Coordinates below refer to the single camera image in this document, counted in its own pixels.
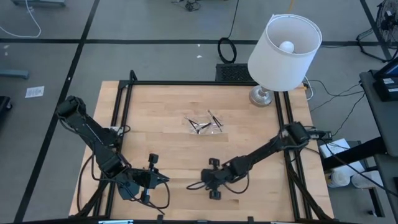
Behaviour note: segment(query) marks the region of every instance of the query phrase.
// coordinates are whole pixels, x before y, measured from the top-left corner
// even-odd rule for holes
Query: gray floor
[[[34,7],[42,26],[42,39],[79,39],[94,0],[67,0],[66,8]],[[101,0],[89,39],[219,39],[229,33],[235,0],[203,0],[197,12],[186,12],[169,1]],[[368,0],[372,12],[379,1]],[[233,39],[256,40],[272,13],[284,13],[289,1],[241,1]],[[357,0],[296,1],[294,14],[317,23],[324,40],[354,40],[369,28]],[[18,34],[36,29],[26,9],[0,2],[0,26]],[[0,38],[10,38],[0,32]],[[0,95],[12,97],[14,108],[0,132],[0,223],[12,222],[40,151],[53,110],[68,73],[76,44],[0,44],[0,68],[27,69],[29,80],[0,78]],[[237,63],[246,63],[253,45],[237,45]],[[379,47],[368,47],[381,56]],[[111,45],[86,44],[78,62],[69,95],[84,99],[93,114],[103,80],[120,80],[134,69],[140,80],[214,80],[215,65],[222,63],[216,45]],[[318,51],[307,75],[321,80],[332,93],[357,84],[359,73],[378,69],[381,62],[360,53],[358,47]],[[25,99],[25,90],[45,86],[44,96]],[[314,108],[330,99],[320,84],[312,83]],[[336,131],[361,95],[334,99],[312,113],[320,129]],[[347,120],[338,138],[367,141],[378,136],[369,105],[363,99]],[[68,215],[83,156],[78,136],[57,126],[25,221],[62,218]],[[367,191],[352,187],[330,191],[337,218],[347,222],[393,223],[384,192],[380,192],[386,218],[366,214],[372,204]]]

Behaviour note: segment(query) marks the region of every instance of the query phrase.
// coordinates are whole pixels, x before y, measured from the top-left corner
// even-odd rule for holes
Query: light bulb
[[[291,43],[290,41],[283,41],[280,45],[279,48],[283,50],[284,52],[287,53],[293,53],[294,52],[294,44]]]

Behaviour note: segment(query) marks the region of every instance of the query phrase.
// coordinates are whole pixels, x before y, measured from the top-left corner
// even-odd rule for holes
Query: silver lamp base
[[[272,94],[269,90],[258,85],[250,91],[249,99],[252,104],[258,107],[265,107],[272,102]]]

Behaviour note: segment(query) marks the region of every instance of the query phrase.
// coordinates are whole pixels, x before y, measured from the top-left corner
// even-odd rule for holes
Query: wooden table
[[[104,127],[111,122],[117,87],[118,82],[102,83],[94,119]],[[222,199],[216,201],[210,200],[208,191],[204,189],[185,189],[187,185],[200,180],[200,171],[209,167],[210,157],[219,158],[221,163],[226,162],[232,157],[249,154],[277,134],[279,125],[275,102],[265,108],[255,107],[248,98],[251,88],[134,85],[127,118],[131,131],[124,137],[122,153],[133,167],[147,167],[149,154],[159,155],[156,167],[163,175],[170,177],[171,202],[169,208],[164,210],[165,220],[245,221],[248,216],[253,216],[255,221],[294,220],[282,152],[273,154],[253,167],[250,186],[244,194],[232,194],[220,187]],[[290,100],[295,120],[303,125],[312,125],[303,88],[291,91]],[[223,133],[209,136],[190,134],[184,116],[206,116],[207,110],[211,110],[224,124]],[[315,142],[308,146],[317,149]],[[91,150],[87,147],[83,162],[90,155]],[[308,150],[303,150],[301,155],[307,189],[326,214],[332,217],[319,155]],[[91,179],[89,169],[90,163],[82,177],[82,205],[98,186]],[[231,185],[231,188],[240,190],[245,186],[246,180],[241,180]],[[297,192],[298,200],[302,202],[301,194]],[[102,211],[107,194],[106,190]],[[165,187],[160,185],[151,190],[151,200],[155,205],[164,205]],[[302,203],[299,204],[304,218]],[[75,192],[70,214],[76,212]],[[111,218],[154,220],[158,214],[152,208],[123,201],[115,193]]]

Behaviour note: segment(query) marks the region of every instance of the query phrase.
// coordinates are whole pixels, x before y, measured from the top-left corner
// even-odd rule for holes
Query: white lampshade
[[[250,76],[268,90],[293,90],[303,81],[321,42],[320,29],[312,21],[291,14],[273,15],[250,55]]]

